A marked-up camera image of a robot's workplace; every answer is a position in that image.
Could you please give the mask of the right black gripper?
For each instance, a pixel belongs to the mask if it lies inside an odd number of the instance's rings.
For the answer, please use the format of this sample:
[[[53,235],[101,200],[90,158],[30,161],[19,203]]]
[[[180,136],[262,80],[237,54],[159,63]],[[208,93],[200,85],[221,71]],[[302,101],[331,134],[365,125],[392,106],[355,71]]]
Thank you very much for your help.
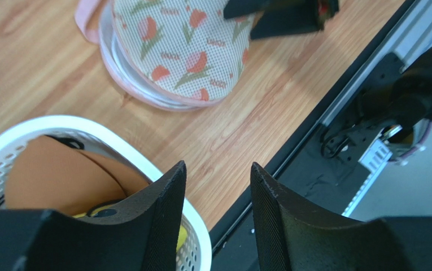
[[[229,0],[224,9],[224,19],[234,19],[264,11],[274,4],[271,0]],[[339,0],[316,0],[314,8],[290,7],[265,12],[250,33],[252,40],[292,36],[319,32],[327,20],[332,19],[340,8]]]

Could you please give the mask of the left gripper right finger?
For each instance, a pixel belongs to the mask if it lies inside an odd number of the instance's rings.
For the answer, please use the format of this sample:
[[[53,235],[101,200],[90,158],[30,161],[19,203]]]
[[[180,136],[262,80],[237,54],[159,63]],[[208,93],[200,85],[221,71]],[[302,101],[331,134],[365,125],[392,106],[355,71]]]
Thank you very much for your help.
[[[432,270],[432,217],[368,222],[331,212],[253,163],[250,189],[261,270]]]

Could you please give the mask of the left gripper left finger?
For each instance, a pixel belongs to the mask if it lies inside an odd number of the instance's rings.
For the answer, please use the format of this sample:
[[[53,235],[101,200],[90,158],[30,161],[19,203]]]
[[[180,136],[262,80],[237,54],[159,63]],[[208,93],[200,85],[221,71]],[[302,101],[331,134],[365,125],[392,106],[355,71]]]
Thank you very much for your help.
[[[185,188],[179,161],[102,217],[0,210],[0,270],[175,270]]]

